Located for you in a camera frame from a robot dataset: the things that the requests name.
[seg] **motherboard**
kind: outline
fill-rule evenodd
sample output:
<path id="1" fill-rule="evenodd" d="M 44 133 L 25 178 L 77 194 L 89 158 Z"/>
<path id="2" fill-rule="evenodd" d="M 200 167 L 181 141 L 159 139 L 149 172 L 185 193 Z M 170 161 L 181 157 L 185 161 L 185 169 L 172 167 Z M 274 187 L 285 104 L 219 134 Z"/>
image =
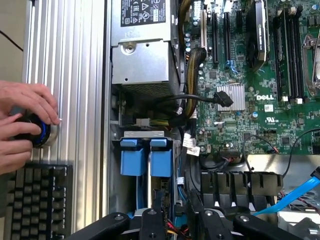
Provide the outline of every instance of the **motherboard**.
<path id="1" fill-rule="evenodd" d="M 250 135 L 289 154 L 298 136 L 320 127 L 320 91 L 312 81 L 317 77 L 312 45 L 320 28 L 316 2 L 194 1 L 184 29 L 187 60 L 194 48 L 208 51 L 198 71 L 198 92 L 212 98 L 224 91 L 234 102 L 231 107 L 198 103 L 201 154 L 240 153 Z M 263 11 L 264 22 L 259 23 Z M 246 149 L 251 154 L 274 151 L 254 137 Z M 320 132 L 302 137 L 294 154 L 320 154 Z"/>

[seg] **silver heatsink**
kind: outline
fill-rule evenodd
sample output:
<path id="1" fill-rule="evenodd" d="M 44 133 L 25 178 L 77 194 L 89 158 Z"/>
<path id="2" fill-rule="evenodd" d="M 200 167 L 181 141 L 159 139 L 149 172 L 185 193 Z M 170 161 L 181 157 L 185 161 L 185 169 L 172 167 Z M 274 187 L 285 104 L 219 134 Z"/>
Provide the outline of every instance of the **silver heatsink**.
<path id="1" fill-rule="evenodd" d="M 222 107 L 218 105 L 219 112 L 243 111 L 246 109 L 246 93 L 244 85 L 218 86 L 216 91 L 224 91 L 233 101 L 233 104 L 230 107 Z"/>

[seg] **aluminum panel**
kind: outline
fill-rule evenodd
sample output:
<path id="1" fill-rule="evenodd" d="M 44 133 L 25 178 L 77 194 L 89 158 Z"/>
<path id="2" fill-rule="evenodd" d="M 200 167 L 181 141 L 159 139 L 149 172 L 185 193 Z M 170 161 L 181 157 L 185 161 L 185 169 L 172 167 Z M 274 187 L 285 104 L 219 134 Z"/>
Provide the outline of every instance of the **aluminum panel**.
<path id="1" fill-rule="evenodd" d="M 218 105 L 219 112 L 243 111 L 246 109 L 246 92 L 244 85 L 218 86 L 216 91 L 226 92 L 233 101 L 233 104 L 230 107 L 222 107 Z"/>
<path id="2" fill-rule="evenodd" d="M 99 219 L 102 211 L 104 23 L 104 0 L 27 3 L 22 78 L 51 89 L 62 119 L 57 140 L 34 149 L 32 160 L 73 165 L 72 232 Z"/>

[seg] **yellow wire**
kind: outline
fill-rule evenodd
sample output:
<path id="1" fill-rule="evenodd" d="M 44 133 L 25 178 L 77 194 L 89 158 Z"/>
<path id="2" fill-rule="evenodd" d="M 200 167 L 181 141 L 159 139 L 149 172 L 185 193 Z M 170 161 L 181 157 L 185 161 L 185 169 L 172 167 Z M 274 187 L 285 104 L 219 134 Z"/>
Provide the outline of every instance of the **yellow wire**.
<path id="1" fill-rule="evenodd" d="M 168 234 L 178 235 L 178 234 L 177 234 L 177 233 L 175 233 L 174 231 L 170 231 L 170 230 L 168 230 L 168 231 L 167 231 L 167 233 L 168 233 Z"/>

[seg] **hand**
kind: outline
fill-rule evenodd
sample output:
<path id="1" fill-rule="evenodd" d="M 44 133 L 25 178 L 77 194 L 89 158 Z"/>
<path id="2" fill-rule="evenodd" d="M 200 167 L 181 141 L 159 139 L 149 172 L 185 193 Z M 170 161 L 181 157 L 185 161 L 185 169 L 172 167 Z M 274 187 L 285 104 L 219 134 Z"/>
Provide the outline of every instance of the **hand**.
<path id="1" fill-rule="evenodd" d="M 8 117 L 14 106 L 30 110 L 46 124 L 60 123 L 57 101 L 43 84 L 0 81 L 0 119 Z"/>
<path id="2" fill-rule="evenodd" d="M 15 122 L 21 114 L 0 120 L 0 175 L 22 168 L 31 158 L 32 143 L 28 140 L 8 140 L 18 134 L 39 135 L 40 127 L 33 123 Z"/>

